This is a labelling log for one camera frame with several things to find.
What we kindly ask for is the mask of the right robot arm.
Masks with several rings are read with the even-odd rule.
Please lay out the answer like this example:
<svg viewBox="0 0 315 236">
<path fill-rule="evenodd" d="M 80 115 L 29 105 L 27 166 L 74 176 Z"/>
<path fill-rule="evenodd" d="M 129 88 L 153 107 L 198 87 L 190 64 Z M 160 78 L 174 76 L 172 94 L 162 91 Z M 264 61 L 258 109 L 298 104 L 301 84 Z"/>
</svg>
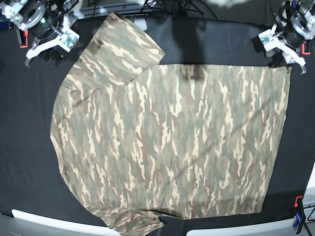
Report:
<svg viewBox="0 0 315 236">
<path fill-rule="evenodd" d="M 77 18 L 71 13 L 77 0 L 2 0 L 0 14 L 17 32 L 30 33 L 34 41 L 26 53 L 25 66 L 41 53 L 50 54 L 55 47 L 70 52 L 80 36 L 71 28 Z"/>
</svg>

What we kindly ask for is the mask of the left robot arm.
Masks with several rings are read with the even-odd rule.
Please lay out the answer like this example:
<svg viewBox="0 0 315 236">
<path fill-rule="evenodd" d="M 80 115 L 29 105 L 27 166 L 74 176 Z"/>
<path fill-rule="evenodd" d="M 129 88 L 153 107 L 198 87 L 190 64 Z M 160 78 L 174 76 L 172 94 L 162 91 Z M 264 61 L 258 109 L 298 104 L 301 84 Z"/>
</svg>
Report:
<svg viewBox="0 0 315 236">
<path fill-rule="evenodd" d="M 261 33 L 259 38 L 270 56 L 281 51 L 287 64 L 296 63 L 305 74 L 306 61 L 300 56 L 301 46 L 315 37 L 315 14 L 312 8 L 313 0 L 299 0 L 295 5 L 282 5 L 274 16 L 271 29 Z"/>
</svg>

